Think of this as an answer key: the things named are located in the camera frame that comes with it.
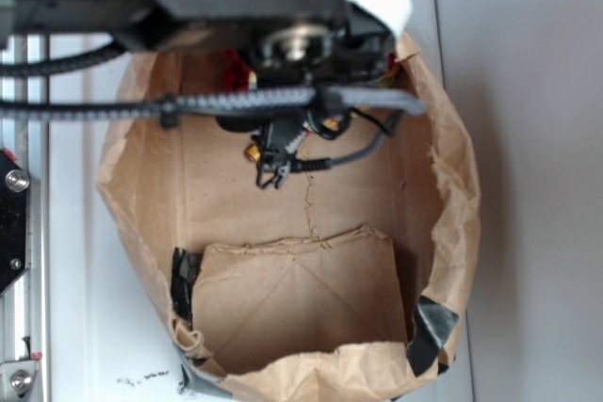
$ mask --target metal frame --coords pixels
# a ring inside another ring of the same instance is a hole
[[[15,37],[2,61],[39,60],[48,55],[44,37]],[[48,102],[48,80],[0,79],[3,98]],[[48,330],[48,125],[0,120],[0,147],[11,150],[30,176],[26,263],[28,269],[0,297],[0,374],[4,390],[15,370],[32,375],[32,388],[19,400],[47,402],[49,396]]]

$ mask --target metal plate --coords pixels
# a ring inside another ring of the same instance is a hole
[[[25,272],[27,190],[8,188],[7,176],[20,168],[0,152],[0,294]]]

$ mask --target black tape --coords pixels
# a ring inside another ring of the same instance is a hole
[[[417,377],[427,372],[459,322],[459,315],[445,306],[421,297],[416,305],[415,339],[408,345],[406,356]]]
[[[171,259],[171,302],[173,310],[192,323],[192,286],[201,269],[202,254],[175,249]]]

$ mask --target white wall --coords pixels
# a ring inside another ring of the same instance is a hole
[[[603,400],[603,0],[437,2],[484,194],[475,400]]]

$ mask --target screw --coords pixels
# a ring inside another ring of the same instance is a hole
[[[281,43],[287,61],[294,63],[305,58],[310,41],[305,37],[291,37]]]
[[[17,371],[10,378],[10,389],[17,395],[24,395],[31,389],[32,378],[26,371]]]
[[[10,261],[10,268],[13,270],[19,270],[21,267],[23,267],[23,262],[20,259]]]
[[[10,190],[20,193],[29,187],[29,175],[22,169],[14,169],[7,174],[6,182]]]

